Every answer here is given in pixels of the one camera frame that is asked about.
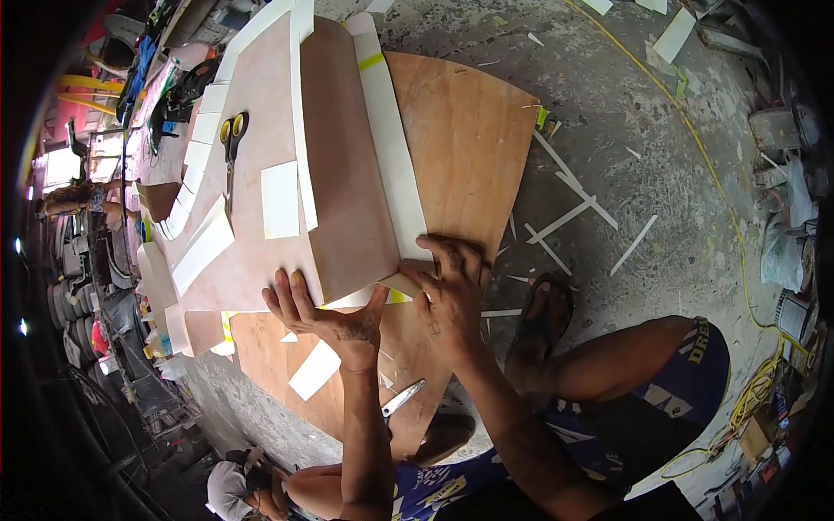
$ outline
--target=yellow pipe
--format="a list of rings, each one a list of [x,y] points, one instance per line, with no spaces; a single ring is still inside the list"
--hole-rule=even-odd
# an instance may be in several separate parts
[[[95,108],[96,110],[101,111],[105,114],[110,114],[111,116],[116,115],[116,111],[109,107],[105,107],[104,105],[100,105],[88,99],[78,98],[76,96],[73,96],[72,94],[58,93],[58,99],[68,101],[70,103],[78,103],[79,105],[83,105],[85,107]]]
[[[100,88],[101,90],[112,91],[114,93],[120,93],[124,89],[123,83],[101,82],[96,78],[79,76],[77,74],[64,74],[61,76],[59,82],[65,87]]]

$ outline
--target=finger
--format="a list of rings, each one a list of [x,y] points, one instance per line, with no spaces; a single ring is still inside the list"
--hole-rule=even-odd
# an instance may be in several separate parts
[[[458,254],[464,259],[464,273],[472,283],[480,281],[480,255],[466,244],[458,244]]]
[[[299,310],[299,316],[306,323],[315,322],[315,307],[307,290],[307,281],[300,269],[296,269],[289,280],[293,302]]]
[[[365,312],[373,317],[376,323],[382,318],[382,310],[385,308],[385,301],[388,300],[388,291],[388,288],[382,284],[376,284],[368,304],[364,307]]]
[[[429,305],[429,297],[425,293],[421,293],[414,297],[414,308],[417,310],[417,316],[426,318],[431,316],[431,307]]]
[[[281,313],[281,304],[278,302],[278,295],[275,294],[275,290],[272,288],[264,288],[261,290],[261,297],[264,298],[264,302],[266,302],[266,307],[269,308],[269,311],[283,322],[284,315]]]
[[[289,279],[283,268],[275,272],[275,293],[281,308],[282,322],[287,327],[301,322],[299,310],[295,307],[293,296],[289,290]]]
[[[486,285],[490,283],[490,268],[489,266],[480,267],[480,277],[478,285],[481,289],[486,289]]]
[[[429,250],[437,258],[441,275],[448,276],[463,271],[463,262],[451,243],[442,243],[427,235],[420,235],[416,242],[417,246]]]
[[[437,280],[431,275],[420,271],[413,266],[409,266],[408,264],[400,264],[399,270],[403,275],[410,278],[412,282],[417,284],[423,293],[428,294],[429,298],[437,299],[439,297],[440,293],[437,287]]]

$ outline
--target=flip flop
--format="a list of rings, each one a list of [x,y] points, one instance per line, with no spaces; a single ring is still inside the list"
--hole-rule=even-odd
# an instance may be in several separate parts
[[[545,337],[545,341],[547,342],[547,348],[545,348],[545,356],[544,359],[548,359],[550,355],[553,353],[553,348],[561,339],[562,335],[565,334],[567,330],[567,325],[565,326],[565,331],[562,331],[561,335],[558,338],[551,338],[550,328],[547,327],[547,308],[542,310],[541,313],[536,318],[532,320],[527,320],[527,314],[530,312],[530,306],[533,305],[533,301],[535,299],[535,292],[539,289],[539,286],[543,283],[550,283],[551,291],[553,288],[558,289],[562,292],[563,295],[568,300],[568,307],[570,308],[568,311],[569,317],[567,323],[570,324],[570,320],[573,318],[573,310],[574,310],[574,302],[573,302],[573,294],[570,291],[568,285],[556,276],[555,273],[544,273],[541,277],[535,280],[535,283],[530,287],[530,291],[527,293],[527,300],[525,301],[525,305],[521,310],[521,322],[519,323],[519,327],[515,330],[515,336],[513,337],[513,341],[510,343],[510,348],[507,349],[507,358],[505,359],[505,363],[507,360],[515,352],[515,348],[518,347],[518,344],[521,340],[529,337],[531,334],[541,334]]]

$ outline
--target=yellow tape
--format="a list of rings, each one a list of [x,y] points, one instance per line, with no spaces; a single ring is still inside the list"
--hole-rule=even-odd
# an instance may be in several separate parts
[[[544,129],[546,119],[547,111],[543,107],[539,107],[539,112],[535,115],[535,127],[539,130]]]
[[[384,60],[385,57],[382,55],[382,53],[376,53],[374,56],[371,56],[359,62],[359,71],[362,72],[366,68],[373,67],[377,63],[382,62]]]

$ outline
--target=scissors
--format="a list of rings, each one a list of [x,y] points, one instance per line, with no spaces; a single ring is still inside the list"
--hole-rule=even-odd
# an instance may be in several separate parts
[[[390,402],[382,406],[382,419],[385,421],[386,428],[388,428],[388,421],[391,419],[391,414],[394,414],[394,411],[400,408],[403,403],[408,402],[411,397],[417,394],[417,391],[420,391],[423,387],[425,387],[425,378],[417,383],[412,383],[409,387],[405,388],[405,391],[397,394],[391,399]],[[391,433],[391,429],[389,428],[388,441],[391,441],[393,437],[394,435]]]
[[[226,214],[232,216],[232,183],[234,160],[238,158],[238,144],[249,128],[249,113],[243,111],[229,118],[220,127],[220,142],[226,151]]]

